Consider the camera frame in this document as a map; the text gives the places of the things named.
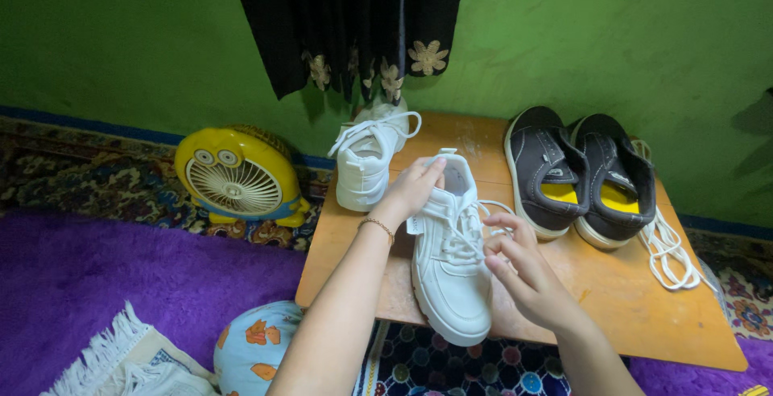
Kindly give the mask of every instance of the black curtain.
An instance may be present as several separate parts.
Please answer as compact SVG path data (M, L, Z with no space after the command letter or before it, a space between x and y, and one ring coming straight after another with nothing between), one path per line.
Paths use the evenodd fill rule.
M459 0L241 0L260 56L281 99L309 75L351 101L384 88L394 104L406 74L448 65Z

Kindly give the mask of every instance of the canvas shoe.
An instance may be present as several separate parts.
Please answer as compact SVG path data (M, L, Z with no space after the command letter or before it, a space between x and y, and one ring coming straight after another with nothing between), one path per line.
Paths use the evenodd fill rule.
M575 223L577 232L595 247L619 248L655 218L652 164L636 154L623 127L609 115L586 116L570 131L572 144L591 167L591 205Z
M491 328L491 272L483 263L483 235L478 189L465 158L455 148L445 157L445 189L434 188L429 201L408 219L416 235L411 276L419 308L447 341L458 346L479 343Z
M408 117L418 123L408 133ZM377 99L363 109L352 123L341 127L328 156L338 150L338 184L335 197L346 209L370 212L389 184L389 163L403 149L405 140L416 136L421 128L421 115L408 112L405 99L398 106Z
M569 230L588 210L588 163L569 142L561 118L546 106L518 115L505 134L515 209L549 241Z

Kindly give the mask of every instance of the wooden table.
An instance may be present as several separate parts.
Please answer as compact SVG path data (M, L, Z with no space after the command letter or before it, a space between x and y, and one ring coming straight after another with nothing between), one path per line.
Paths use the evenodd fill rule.
M408 140L390 165L394 179L413 160L432 156L441 147L456 147L478 185L478 198L513 207L513 185L502 142L507 122L490 118L422 113L419 134ZM676 218L662 183L658 207L682 238L698 266L695 253ZM501 211L490 206L494 213ZM308 253L295 301L309 306L349 246L364 213L344 209L335 201L335 179L328 187L322 214ZM603 253L582 240L574 227L553 242L539 245L555 273L585 311L623 355L744 371L740 351L713 292L700 284L690 291L665 290L649 270L649 254L635 237L623 248ZM401 226L382 279L378 319L427 325L413 297L413 237ZM675 271L677 276L682 272ZM505 288L494 278L493 323L490 334L508 339L555 344L552 332L527 321Z

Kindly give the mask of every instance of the yellow fan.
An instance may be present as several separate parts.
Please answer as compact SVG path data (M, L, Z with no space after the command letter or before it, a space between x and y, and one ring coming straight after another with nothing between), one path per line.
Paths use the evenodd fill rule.
M175 170L213 223L276 220L300 226L309 204L289 158L275 136L233 125L188 135L177 147Z

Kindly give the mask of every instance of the hand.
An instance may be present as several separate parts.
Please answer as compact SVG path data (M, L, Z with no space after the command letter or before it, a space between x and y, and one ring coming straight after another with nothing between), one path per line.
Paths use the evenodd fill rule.
M430 166L424 166L430 159L416 159L403 170L370 212L371 217L386 224L393 232L408 216L418 213L429 199L432 188L442 189L445 184L445 158L437 158Z
M594 325L537 250L534 228L526 220L509 213L496 213L483 223L513 230L512 239L505 235L488 239L483 253L486 266L504 284L524 317L557 336ZM509 258L513 266L498 257L498 253Z

